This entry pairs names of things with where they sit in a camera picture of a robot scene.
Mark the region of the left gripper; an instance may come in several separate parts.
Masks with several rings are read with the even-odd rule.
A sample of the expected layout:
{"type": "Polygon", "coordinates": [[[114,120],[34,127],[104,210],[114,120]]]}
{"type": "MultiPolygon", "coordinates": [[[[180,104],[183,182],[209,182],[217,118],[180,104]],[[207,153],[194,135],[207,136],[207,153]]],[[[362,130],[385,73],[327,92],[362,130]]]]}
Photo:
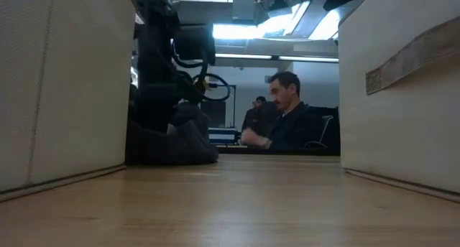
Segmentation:
{"type": "MultiPolygon", "coordinates": [[[[175,105],[181,100],[197,104],[197,89],[192,77],[182,70],[172,69],[170,81],[152,82],[147,75],[139,72],[136,99],[144,102],[155,102],[175,105]]],[[[139,123],[146,129],[165,133],[170,119],[170,109],[163,106],[140,106],[139,123]]]]}

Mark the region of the dark grey garment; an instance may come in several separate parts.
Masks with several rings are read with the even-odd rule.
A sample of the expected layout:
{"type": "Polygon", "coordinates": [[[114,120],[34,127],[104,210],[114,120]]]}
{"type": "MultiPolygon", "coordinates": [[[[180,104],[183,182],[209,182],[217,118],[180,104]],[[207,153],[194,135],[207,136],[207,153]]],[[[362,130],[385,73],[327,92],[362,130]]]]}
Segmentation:
{"type": "Polygon", "coordinates": [[[219,151],[210,142],[210,118],[195,104],[182,102],[167,122],[167,131],[158,132],[130,116],[127,122],[125,164],[199,165],[217,162],[219,151]]]}

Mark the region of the blue and white box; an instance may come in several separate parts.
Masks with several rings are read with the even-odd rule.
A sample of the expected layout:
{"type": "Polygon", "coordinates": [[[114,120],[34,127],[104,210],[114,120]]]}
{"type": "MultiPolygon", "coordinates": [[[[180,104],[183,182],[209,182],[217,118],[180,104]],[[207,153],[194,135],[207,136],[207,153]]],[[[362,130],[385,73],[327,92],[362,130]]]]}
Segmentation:
{"type": "Polygon", "coordinates": [[[208,135],[212,144],[235,145],[240,133],[235,128],[210,128],[208,135]]]}

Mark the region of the beige fabric bin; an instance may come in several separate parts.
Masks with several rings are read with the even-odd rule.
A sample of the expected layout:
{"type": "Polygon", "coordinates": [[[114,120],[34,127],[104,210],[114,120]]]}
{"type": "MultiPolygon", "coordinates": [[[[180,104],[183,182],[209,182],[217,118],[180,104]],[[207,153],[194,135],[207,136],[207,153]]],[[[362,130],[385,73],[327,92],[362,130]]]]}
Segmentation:
{"type": "Polygon", "coordinates": [[[0,0],[0,202],[124,168],[134,0],[0,0]]]}
{"type": "Polygon", "coordinates": [[[341,165],[460,202],[460,0],[363,0],[339,24],[341,165]]]}

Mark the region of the person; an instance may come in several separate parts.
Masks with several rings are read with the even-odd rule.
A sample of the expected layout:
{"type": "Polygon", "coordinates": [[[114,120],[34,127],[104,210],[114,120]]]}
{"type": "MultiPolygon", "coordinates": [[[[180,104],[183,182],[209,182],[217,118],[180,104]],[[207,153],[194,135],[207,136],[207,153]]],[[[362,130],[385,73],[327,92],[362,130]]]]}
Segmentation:
{"type": "Polygon", "coordinates": [[[267,122],[263,137],[272,142],[267,150],[318,151],[304,149],[321,133],[321,117],[309,114],[307,107],[311,105],[301,101],[299,77],[288,71],[275,73],[269,81],[269,92],[272,101],[262,107],[267,122]]]}
{"type": "Polygon", "coordinates": [[[241,131],[253,130],[261,136],[267,133],[267,122],[264,118],[263,105],[267,102],[264,96],[257,96],[252,107],[246,112],[241,131]]]}

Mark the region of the person's hand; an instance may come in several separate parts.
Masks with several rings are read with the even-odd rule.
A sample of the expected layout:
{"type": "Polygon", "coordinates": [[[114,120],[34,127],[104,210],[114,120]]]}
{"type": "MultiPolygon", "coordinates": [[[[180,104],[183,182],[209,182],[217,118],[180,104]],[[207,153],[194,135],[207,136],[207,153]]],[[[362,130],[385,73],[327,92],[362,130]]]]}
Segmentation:
{"type": "Polygon", "coordinates": [[[241,133],[241,142],[245,145],[256,146],[262,149],[269,149],[271,140],[258,135],[255,131],[248,128],[241,133]]]}

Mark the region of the bright ceiling light panel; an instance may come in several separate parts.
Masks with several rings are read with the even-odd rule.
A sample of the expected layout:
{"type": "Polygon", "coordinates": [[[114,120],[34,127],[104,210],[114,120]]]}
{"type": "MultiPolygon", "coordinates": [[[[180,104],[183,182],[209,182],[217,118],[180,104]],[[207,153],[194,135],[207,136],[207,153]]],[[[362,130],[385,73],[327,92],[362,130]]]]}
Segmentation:
{"type": "MultiPolygon", "coordinates": [[[[309,2],[288,7],[290,13],[270,17],[258,25],[241,24],[214,24],[213,37],[215,39],[262,39],[270,37],[294,36],[295,31],[300,31],[301,17],[306,13],[309,2]]],[[[318,23],[313,32],[305,36],[308,40],[336,39],[340,13],[337,10],[329,11],[318,23]]]]}

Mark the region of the long ceiling light bar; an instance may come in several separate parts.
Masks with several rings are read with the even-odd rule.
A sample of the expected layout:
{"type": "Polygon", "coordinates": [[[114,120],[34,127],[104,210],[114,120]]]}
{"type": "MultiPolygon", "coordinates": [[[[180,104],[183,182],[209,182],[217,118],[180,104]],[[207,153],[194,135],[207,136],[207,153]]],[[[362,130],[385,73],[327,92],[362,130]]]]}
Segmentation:
{"type": "Polygon", "coordinates": [[[231,54],[216,53],[216,58],[224,59],[241,59],[241,60],[273,60],[273,61],[291,61],[291,62],[322,62],[338,63],[338,58],[332,57],[304,57],[304,56],[283,56],[283,55],[250,55],[250,54],[231,54]]]}

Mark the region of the grey ceiling box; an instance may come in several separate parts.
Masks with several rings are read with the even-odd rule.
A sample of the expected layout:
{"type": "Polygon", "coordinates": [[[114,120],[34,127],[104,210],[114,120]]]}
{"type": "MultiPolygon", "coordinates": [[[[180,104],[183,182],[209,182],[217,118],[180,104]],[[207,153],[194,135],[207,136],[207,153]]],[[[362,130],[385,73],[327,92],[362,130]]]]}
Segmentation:
{"type": "Polygon", "coordinates": [[[252,0],[233,0],[232,1],[232,22],[233,23],[253,23],[254,22],[254,2],[252,0]]]}

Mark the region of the grey office chair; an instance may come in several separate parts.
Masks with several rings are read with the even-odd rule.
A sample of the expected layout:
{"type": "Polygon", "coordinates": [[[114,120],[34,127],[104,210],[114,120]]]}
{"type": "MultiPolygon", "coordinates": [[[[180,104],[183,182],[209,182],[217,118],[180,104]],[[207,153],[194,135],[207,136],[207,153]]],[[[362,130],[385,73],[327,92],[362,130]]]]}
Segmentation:
{"type": "Polygon", "coordinates": [[[309,106],[308,113],[321,117],[321,133],[318,138],[304,145],[308,150],[324,150],[332,155],[340,155],[341,135],[339,107],[328,108],[309,106]]]}

